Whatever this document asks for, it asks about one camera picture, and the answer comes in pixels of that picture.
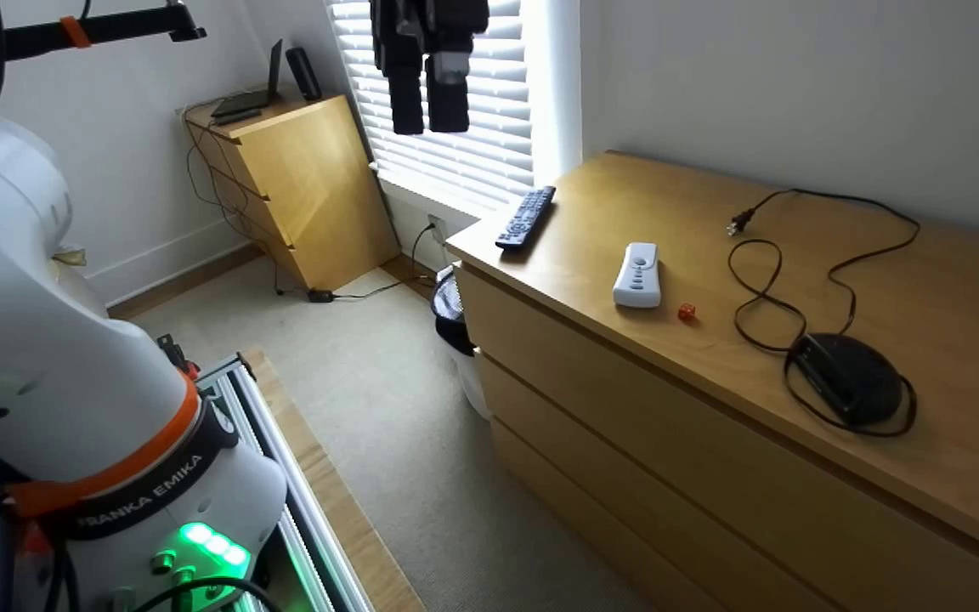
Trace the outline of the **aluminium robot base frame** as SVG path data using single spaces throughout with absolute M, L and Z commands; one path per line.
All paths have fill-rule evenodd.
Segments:
M 187 515 L 160 555 L 171 588 L 156 612 L 374 612 L 341 531 L 295 461 L 279 403 L 266 395 L 263 365 L 235 354 L 210 370 L 183 359 L 172 337 L 160 352 L 196 382 L 200 404 L 235 435 L 213 486 L 227 507 Z

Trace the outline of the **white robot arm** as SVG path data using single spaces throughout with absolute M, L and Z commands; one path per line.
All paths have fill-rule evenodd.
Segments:
M 282 470 L 138 326 L 60 263 L 73 202 L 55 155 L 0 118 L 0 463 L 13 509 L 60 546 L 77 606 L 147 601 L 252 573 Z

